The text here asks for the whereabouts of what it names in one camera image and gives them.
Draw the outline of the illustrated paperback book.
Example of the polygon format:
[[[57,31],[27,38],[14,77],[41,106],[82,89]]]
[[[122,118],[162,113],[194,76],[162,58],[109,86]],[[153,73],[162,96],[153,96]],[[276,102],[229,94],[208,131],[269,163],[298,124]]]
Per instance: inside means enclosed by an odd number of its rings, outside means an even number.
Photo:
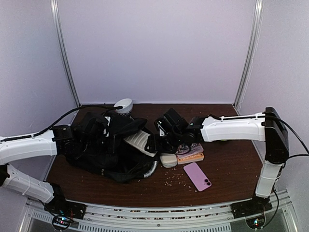
[[[193,143],[190,146],[188,145],[180,145],[177,148],[176,155],[193,155],[195,153],[203,152],[204,149],[200,143]]]

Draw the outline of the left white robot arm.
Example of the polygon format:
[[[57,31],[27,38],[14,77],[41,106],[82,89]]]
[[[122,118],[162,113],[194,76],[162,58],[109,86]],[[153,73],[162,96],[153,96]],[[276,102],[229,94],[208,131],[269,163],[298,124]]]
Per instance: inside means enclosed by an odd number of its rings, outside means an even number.
[[[36,198],[58,214],[70,207],[58,184],[40,181],[10,163],[33,157],[63,155],[72,166],[103,174],[117,162],[116,115],[88,112],[79,124],[52,125],[35,134],[0,140],[0,185]]]

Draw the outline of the black student backpack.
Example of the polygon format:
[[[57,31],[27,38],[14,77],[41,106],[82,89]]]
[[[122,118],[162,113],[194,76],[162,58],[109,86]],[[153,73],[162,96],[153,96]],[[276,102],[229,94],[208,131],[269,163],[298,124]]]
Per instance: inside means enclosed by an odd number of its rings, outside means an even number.
[[[118,183],[148,178],[158,167],[157,157],[126,141],[130,136],[150,136],[146,123],[145,118],[88,112],[73,125],[73,140],[66,143],[64,156],[70,165]]]

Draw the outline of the orange paperback book underneath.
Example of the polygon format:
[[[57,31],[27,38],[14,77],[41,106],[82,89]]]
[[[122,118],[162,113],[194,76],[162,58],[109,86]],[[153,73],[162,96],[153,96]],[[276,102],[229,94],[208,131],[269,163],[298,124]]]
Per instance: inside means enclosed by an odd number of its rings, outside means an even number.
[[[203,161],[204,160],[204,154],[203,153],[196,153],[194,155],[190,155],[185,158],[177,158],[177,164],[187,164],[187,163],[192,163],[192,162],[197,162],[197,161]]]

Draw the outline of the cream fabric pencil pouch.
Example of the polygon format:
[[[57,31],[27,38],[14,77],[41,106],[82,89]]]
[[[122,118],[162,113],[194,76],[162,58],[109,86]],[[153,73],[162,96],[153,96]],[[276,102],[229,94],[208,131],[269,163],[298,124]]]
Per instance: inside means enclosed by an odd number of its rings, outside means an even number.
[[[157,152],[149,152],[145,149],[149,137],[150,134],[141,130],[136,134],[124,138],[124,141],[133,148],[139,150],[141,153],[153,158]]]

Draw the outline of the beige glasses case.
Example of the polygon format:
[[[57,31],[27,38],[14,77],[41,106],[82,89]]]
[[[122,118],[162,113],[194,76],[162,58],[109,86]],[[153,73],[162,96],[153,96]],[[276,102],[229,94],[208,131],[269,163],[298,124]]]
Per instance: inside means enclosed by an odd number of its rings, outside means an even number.
[[[178,164],[177,156],[175,154],[161,154],[160,161],[165,168],[172,168]]]

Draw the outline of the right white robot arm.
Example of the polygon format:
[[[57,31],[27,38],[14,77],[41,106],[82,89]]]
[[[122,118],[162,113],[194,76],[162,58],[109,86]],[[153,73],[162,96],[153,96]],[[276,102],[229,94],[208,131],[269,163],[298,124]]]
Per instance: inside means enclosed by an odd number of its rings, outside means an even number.
[[[248,210],[258,213],[266,205],[266,198],[279,177],[283,164],[289,158],[288,131],[277,111],[265,111],[246,116],[194,117],[187,122],[170,108],[154,122],[158,135],[152,140],[151,149],[175,151],[180,145],[226,140],[253,140],[265,142],[266,154],[255,187],[255,197],[248,201]]]

